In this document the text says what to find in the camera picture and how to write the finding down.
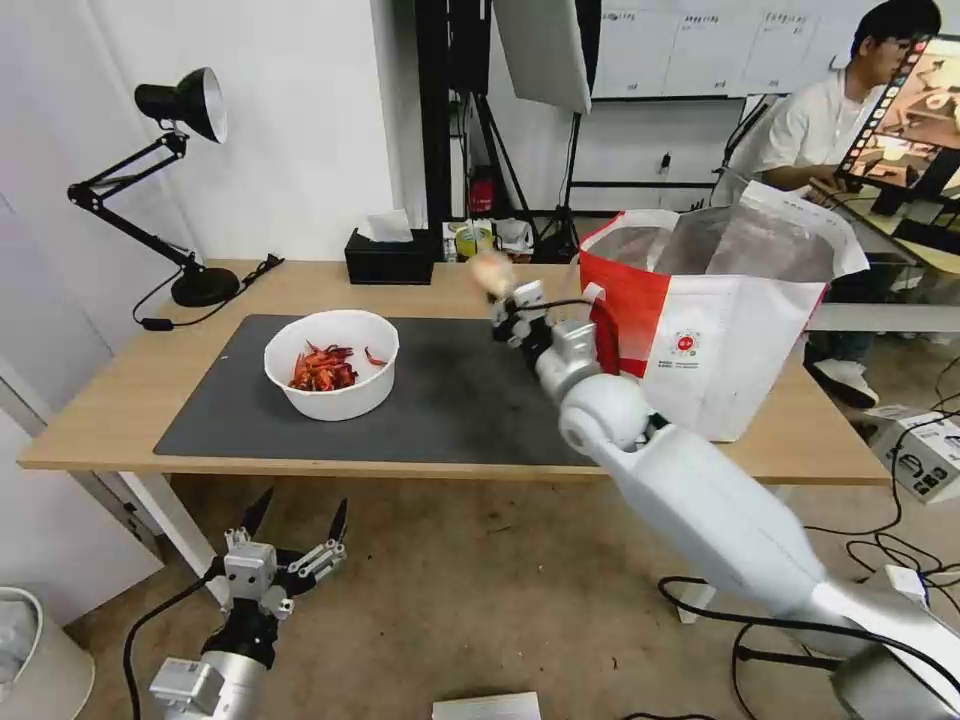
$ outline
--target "trash can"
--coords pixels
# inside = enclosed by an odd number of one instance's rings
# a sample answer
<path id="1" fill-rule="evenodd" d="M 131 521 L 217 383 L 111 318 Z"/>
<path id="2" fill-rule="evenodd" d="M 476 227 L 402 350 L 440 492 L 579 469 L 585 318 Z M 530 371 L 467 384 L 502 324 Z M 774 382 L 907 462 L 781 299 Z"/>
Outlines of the trash can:
<path id="1" fill-rule="evenodd" d="M 0 702 L 0 720 L 73 720 L 93 689 L 94 665 L 26 590 L 0 587 L 0 600 L 23 600 L 37 614 L 30 655 Z"/>

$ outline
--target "lamp shade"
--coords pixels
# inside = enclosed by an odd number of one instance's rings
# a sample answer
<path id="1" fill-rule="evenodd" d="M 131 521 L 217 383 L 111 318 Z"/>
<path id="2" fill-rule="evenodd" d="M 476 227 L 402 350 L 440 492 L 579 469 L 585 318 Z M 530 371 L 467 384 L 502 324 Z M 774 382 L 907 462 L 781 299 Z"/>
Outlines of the lamp shade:
<path id="1" fill-rule="evenodd" d="M 149 118 L 180 120 L 213 142 L 227 139 L 227 111 L 220 83 L 210 68 L 187 73 L 175 87 L 138 85 L 133 99 Z"/>

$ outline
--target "jeans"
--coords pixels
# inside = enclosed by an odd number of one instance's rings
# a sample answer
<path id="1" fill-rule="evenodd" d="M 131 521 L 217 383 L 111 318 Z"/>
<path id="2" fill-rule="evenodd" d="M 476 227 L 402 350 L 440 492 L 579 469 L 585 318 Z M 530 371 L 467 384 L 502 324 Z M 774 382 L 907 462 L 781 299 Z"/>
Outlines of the jeans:
<path id="1" fill-rule="evenodd" d="M 869 255 L 870 267 L 862 272 L 837 278 L 830 285 L 824 302 L 882 303 L 890 296 L 890 287 L 903 270 L 896 255 Z M 849 360 L 862 363 L 873 345 L 870 332 L 811 332 L 807 360 Z"/>

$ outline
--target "gray desk mat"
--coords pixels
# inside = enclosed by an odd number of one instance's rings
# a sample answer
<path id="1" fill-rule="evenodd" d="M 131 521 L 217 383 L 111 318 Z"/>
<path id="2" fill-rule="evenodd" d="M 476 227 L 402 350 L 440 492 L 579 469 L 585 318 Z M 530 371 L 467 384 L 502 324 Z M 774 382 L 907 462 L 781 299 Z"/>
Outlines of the gray desk mat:
<path id="1" fill-rule="evenodd" d="M 263 372 L 263 349 L 295 317 L 251 315 L 154 448 L 158 455 L 586 466 L 519 351 L 484 320 L 393 318 L 393 391 L 353 420 L 299 412 Z M 323 338 L 313 338 L 323 344 Z"/>

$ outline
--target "white bowl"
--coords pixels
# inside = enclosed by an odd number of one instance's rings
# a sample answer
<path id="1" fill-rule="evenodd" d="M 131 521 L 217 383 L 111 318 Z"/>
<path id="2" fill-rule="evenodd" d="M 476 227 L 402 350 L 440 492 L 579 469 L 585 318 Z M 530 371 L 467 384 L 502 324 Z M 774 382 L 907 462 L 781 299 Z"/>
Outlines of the white bowl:
<path id="1" fill-rule="evenodd" d="M 348 360 L 357 382 L 348 388 L 308 392 L 289 387 L 297 355 L 307 351 L 307 340 L 320 348 L 340 345 L 353 348 Z M 367 360 L 364 348 L 386 365 Z M 349 420 L 368 413 L 387 399 L 400 350 L 397 329 L 384 318 L 365 310 L 328 310 L 307 315 L 278 332 L 263 351 L 263 369 L 293 406 L 314 420 Z"/>

